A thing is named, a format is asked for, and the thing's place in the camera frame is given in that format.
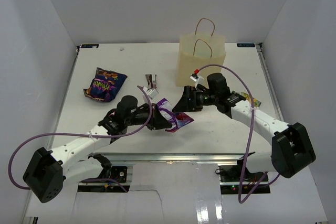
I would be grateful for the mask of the purple snack pouch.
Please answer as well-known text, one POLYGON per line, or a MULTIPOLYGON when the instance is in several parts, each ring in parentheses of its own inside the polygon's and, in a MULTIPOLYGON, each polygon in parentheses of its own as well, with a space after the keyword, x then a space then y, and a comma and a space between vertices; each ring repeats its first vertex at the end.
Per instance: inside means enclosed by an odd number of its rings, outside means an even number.
POLYGON ((166 98, 161 99, 157 103, 157 107, 159 108, 161 115, 172 125, 171 127, 165 129, 166 132, 174 133, 194 121, 194 119, 186 113, 172 112, 173 105, 166 98))

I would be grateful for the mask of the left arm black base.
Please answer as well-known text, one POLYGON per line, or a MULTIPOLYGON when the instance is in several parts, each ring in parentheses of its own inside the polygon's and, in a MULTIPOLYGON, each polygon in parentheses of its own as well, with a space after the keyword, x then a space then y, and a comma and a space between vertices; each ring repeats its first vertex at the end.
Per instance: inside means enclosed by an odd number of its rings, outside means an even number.
POLYGON ((88 160, 98 161, 102 171, 97 178, 89 178, 90 182, 79 185, 80 193, 127 193, 130 186, 127 182, 128 168, 126 166, 113 166, 101 154, 90 155, 88 160))

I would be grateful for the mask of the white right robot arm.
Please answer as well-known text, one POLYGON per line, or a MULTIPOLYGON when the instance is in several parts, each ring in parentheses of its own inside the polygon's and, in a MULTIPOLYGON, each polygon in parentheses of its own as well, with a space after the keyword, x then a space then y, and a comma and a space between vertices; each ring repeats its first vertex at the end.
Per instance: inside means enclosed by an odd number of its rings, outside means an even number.
POLYGON ((244 164, 238 166, 238 177, 247 182, 258 172, 277 172, 284 178, 316 160, 307 129, 300 123, 289 124, 253 108, 248 100, 230 91, 225 77, 213 73, 207 77, 208 86, 185 86, 174 113, 198 112, 204 106, 215 106, 229 118, 238 121, 262 136, 271 146, 269 152, 250 152, 244 164))

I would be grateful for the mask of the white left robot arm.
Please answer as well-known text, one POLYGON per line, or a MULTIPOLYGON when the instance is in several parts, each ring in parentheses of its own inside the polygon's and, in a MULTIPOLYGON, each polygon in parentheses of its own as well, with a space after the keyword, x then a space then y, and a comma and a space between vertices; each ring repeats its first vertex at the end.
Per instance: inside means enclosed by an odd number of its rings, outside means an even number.
POLYGON ((36 150, 23 175, 24 182, 41 203, 54 199, 66 184, 83 180, 104 182, 110 179, 112 164, 95 151, 127 134, 130 126, 149 130, 171 128, 155 103, 138 106, 134 96, 126 95, 85 137, 63 146, 36 150))

